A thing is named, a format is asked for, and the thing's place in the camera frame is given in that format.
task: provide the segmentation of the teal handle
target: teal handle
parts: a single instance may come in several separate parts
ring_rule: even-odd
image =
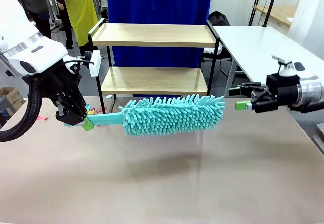
[[[93,125],[123,124],[123,115],[119,113],[87,115]]]

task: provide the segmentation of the wooden shelf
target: wooden shelf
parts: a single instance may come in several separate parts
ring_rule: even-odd
[[[104,23],[92,41],[95,46],[215,46],[215,38],[205,25]]]
[[[104,94],[200,94],[207,87],[200,68],[110,67]]]
[[[268,13],[268,6],[252,6],[254,9]],[[296,7],[293,6],[273,6],[271,10],[270,17],[275,19],[278,22],[281,22],[287,26],[291,25],[291,21],[287,18],[293,18],[295,16]]]

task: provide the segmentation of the chenille bristle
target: chenille bristle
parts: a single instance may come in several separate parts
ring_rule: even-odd
[[[213,129],[223,116],[223,96],[188,95],[186,98],[157,97],[130,100],[120,107],[126,135],[168,135],[194,130]]]

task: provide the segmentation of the black corrugated hose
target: black corrugated hose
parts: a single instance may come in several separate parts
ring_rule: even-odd
[[[27,109],[19,121],[11,129],[0,131],[0,142],[14,140],[25,134],[35,123],[42,106],[42,96],[39,91],[39,80],[34,78],[29,86]]]

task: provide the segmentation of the person's hand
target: person's hand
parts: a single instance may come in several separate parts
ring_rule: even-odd
[[[57,6],[59,9],[64,10],[64,5],[62,3],[57,2]]]

